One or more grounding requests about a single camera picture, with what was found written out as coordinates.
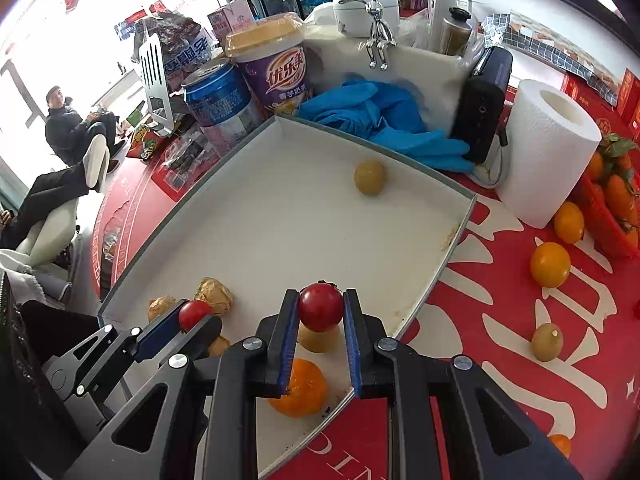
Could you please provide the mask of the brown longan fruit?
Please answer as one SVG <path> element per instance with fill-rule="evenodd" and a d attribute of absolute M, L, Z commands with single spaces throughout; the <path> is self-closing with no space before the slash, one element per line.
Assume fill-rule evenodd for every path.
<path fill-rule="evenodd" d="M 377 196 L 386 183 L 385 166 L 377 160 L 360 162 L 354 171 L 354 183 L 363 195 Z"/>

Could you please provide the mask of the seated person dark clothes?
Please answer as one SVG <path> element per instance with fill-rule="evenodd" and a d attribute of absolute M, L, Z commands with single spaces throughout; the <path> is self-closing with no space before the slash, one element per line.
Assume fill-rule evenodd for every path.
<path fill-rule="evenodd" d="M 104 136 L 110 162 L 107 171 L 114 171 L 119 165 L 116 154 L 125 141 L 116 141 L 118 117 L 111 112 L 93 112 L 82 118 L 64 96 L 59 86 L 53 86 L 46 96 L 49 113 L 44 126 L 47 144 L 66 166 L 81 162 L 89 144 L 95 136 Z"/>

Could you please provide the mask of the yellow orange fruit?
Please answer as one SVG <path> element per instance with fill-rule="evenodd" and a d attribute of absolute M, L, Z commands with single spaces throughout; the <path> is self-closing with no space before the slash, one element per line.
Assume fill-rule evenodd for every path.
<path fill-rule="evenodd" d="M 533 279 L 543 288 L 557 288 L 570 275 L 570 254 L 558 243 L 545 242 L 533 252 L 529 270 Z"/>

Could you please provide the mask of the mandarin in tray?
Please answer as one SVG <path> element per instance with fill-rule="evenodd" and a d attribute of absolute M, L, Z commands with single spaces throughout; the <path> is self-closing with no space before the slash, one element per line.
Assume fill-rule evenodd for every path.
<path fill-rule="evenodd" d="M 329 385 L 320 368 L 313 362 L 296 358 L 286 393 L 268 402 L 282 415 L 302 418 L 321 412 L 328 394 Z"/>

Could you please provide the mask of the blue rubber gloves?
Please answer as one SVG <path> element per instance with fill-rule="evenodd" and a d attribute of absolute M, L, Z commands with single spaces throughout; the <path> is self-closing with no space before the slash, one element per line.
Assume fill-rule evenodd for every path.
<path fill-rule="evenodd" d="M 437 170 L 469 174 L 469 144 L 427 129 L 411 93 L 397 84 L 349 79 L 303 102 L 299 118 L 349 133 Z"/>

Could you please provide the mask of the white paper towel roll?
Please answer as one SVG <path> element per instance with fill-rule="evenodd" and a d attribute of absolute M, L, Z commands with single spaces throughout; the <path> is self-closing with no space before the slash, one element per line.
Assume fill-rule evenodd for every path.
<path fill-rule="evenodd" d="M 601 131 L 565 93 L 527 79 L 518 86 L 506 136 L 510 162 L 498 197 L 521 222 L 541 229 L 585 171 Z"/>

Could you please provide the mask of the walnut in tray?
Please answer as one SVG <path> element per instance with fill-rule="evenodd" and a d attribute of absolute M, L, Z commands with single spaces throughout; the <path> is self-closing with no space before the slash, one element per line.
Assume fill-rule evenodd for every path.
<path fill-rule="evenodd" d="M 170 295 L 161 296 L 151 300 L 148 307 L 148 321 L 154 321 L 156 318 L 175 307 L 176 304 L 177 299 Z"/>

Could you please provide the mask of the red plastic fruit basket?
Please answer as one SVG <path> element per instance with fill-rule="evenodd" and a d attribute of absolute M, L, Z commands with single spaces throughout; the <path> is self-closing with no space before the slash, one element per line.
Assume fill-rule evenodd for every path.
<path fill-rule="evenodd" d="M 632 246 L 624 230 L 605 205 L 596 185 L 583 174 L 570 193 L 585 218 L 586 230 L 596 241 L 597 248 L 612 259 L 639 259 L 639 247 Z"/>

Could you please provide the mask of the small red cherry tomato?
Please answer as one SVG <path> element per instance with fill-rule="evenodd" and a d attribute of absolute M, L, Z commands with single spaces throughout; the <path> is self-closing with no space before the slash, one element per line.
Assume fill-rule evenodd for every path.
<path fill-rule="evenodd" d="M 206 315 L 210 315 L 212 310 L 205 301 L 191 300 L 182 305 L 178 314 L 178 322 L 180 328 L 185 332 L 190 332 L 192 328 L 205 318 Z"/>

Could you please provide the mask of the red round table mat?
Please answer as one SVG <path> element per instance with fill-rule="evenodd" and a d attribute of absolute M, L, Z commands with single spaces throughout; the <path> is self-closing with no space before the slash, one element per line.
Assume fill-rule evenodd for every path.
<path fill-rule="evenodd" d="M 568 248 L 566 282 L 543 288 L 529 260 L 554 233 L 526 226 L 493 197 L 474 195 L 454 251 L 401 335 L 433 358 L 469 356 L 543 432 L 572 440 L 570 460 L 585 478 L 604 479 L 622 460 L 639 417 L 638 263 L 608 258 L 582 240 Z M 564 337 L 549 362 L 530 350 L 544 323 Z"/>

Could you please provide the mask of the small brown longan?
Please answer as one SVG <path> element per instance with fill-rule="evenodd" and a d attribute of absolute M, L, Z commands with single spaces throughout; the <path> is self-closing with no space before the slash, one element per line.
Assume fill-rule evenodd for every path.
<path fill-rule="evenodd" d="M 544 323 L 534 331 L 530 341 L 530 350 L 538 361 L 549 362 L 559 356 L 563 344 L 564 337 L 559 326 L 553 323 Z"/>

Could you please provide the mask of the walnut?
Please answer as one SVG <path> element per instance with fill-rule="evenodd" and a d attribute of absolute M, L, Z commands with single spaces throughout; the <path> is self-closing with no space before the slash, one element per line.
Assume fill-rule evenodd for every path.
<path fill-rule="evenodd" d="M 161 296 L 151 300 L 148 307 L 148 321 L 154 321 L 156 318 L 175 307 L 176 304 L 177 299 L 170 295 Z"/>
<path fill-rule="evenodd" d="M 195 300 L 208 304 L 213 315 L 225 315 L 231 310 L 234 297 L 228 287 L 216 278 L 203 278 L 194 295 Z"/>

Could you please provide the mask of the orange mandarin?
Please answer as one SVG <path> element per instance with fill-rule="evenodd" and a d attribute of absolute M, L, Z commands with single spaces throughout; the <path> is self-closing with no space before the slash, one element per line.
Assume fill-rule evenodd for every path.
<path fill-rule="evenodd" d="M 550 434 L 549 441 L 566 457 L 570 458 L 572 440 L 565 434 Z"/>

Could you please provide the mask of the blue can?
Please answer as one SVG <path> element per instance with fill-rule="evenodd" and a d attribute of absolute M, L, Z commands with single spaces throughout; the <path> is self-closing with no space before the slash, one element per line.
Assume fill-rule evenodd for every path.
<path fill-rule="evenodd" d="M 184 99 L 219 157 L 265 120 L 240 70 L 228 58 L 204 63 L 182 83 Z"/>

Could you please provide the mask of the purple milk tea cup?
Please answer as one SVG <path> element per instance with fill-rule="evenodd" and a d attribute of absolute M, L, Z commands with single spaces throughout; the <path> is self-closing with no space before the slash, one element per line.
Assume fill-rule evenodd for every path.
<path fill-rule="evenodd" d="M 263 18 L 226 39 L 228 58 L 270 114 L 294 115 L 312 96 L 303 31 L 304 22 L 288 12 Z"/>

